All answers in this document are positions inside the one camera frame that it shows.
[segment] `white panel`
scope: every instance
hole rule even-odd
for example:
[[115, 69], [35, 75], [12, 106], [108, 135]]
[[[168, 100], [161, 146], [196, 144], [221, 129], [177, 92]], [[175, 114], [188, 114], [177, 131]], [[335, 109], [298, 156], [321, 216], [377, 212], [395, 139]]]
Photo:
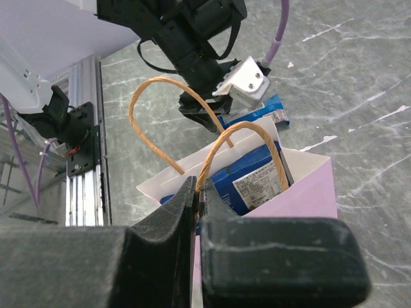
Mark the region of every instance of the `white panel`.
[[106, 57], [138, 39], [64, 0], [0, 0], [0, 36], [47, 80], [93, 53]]

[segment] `black cable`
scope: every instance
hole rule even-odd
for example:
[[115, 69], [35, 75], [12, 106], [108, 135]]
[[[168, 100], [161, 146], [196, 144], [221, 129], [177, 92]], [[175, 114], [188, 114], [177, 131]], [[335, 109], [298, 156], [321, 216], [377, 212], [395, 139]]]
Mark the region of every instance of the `black cable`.
[[138, 43], [138, 45], [137, 45], [137, 52], [138, 52], [140, 58], [144, 61], [144, 63], [145, 63], [148, 67], [150, 67], [150, 68], [152, 68], [152, 69], [155, 69], [156, 71], [158, 71], [158, 72], [160, 72], [160, 73], [165, 73], [165, 74], [178, 74], [178, 72], [177, 72], [176, 70], [174, 70], [174, 69], [162, 69], [162, 68], [160, 68], [160, 67], [157, 67], [157, 66], [151, 64], [149, 61], [147, 61], [146, 59], [144, 59], [143, 54], [141, 53], [141, 41], [140, 41], [140, 42]]
[[208, 55], [215, 60], [223, 60], [227, 58], [230, 52], [232, 51], [232, 48], [234, 47], [234, 43], [236, 42], [238, 33], [240, 32], [240, 27], [241, 27], [241, 15], [235, 10], [233, 10], [230, 38], [229, 38], [229, 42], [223, 54], [221, 56], [218, 55], [217, 52], [214, 50], [214, 48], [211, 47], [210, 43], [208, 42], [206, 42], [203, 45], [203, 48], [208, 52]]

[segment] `red component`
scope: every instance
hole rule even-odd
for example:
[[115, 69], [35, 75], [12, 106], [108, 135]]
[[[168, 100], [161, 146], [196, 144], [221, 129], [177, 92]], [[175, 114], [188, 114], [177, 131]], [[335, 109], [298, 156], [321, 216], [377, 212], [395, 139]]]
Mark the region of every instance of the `red component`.
[[76, 146], [74, 149], [72, 149], [71, 151], [68, 151], [66, 153], [66, 157], [73, 156], [74, 154], [78, 153], [79, 151], [80, 151], [80, 147]]

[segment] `white bracket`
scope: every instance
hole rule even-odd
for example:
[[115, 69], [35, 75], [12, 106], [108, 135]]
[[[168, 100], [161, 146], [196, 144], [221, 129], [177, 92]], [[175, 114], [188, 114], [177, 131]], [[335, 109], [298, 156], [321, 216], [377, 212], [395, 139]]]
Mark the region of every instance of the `white bracket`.
[[0, 92], [21, 114], [39, 114], [53, 95], [50, 82], [43, 80], [0, 36]]
[[66, 0], [66, 2], [77, 6], [79, 9], [97, 14], [97, 0]]
[[270, 80], [264, 76], [254, 59], [249, 56], [234, 66], [217, 85], [213, 96], [230, 95], [249, 108], [254, 108], [262, 99]]

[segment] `blue package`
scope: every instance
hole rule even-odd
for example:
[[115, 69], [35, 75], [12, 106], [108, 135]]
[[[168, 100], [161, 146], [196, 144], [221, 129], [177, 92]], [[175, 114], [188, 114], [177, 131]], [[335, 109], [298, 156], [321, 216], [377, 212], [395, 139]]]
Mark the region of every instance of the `blue package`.
[[[279, 143], [274, 141], [274, 144], [281, 157]], [[277, 171], [270, 151], [266, 145], [263, 145], [217, 171], [211, 180], [225, 204], [242, 216], [282, 191], [276, 178]], [[163, 204], [172, 196], [163, 197], [160, 203]]]
[[228, 127], [230, 127], [233, 124], [236, 124], [237, 122], [254, 122], [256, 119], [259, 119], [260, 117], [267, 115], [272, 116], [275, 124], [290, 124], [290, 120], [288, 120], [288, 117], [284, 111], [283, 104], [281, 103], [278, 94], [260, 103], [256, 108], [243, 109], [239, 112], [233, 112], [231, 114], [223, 116], [219, 115], [218, 120], [221, 122], [223, 128], [227, 129]]

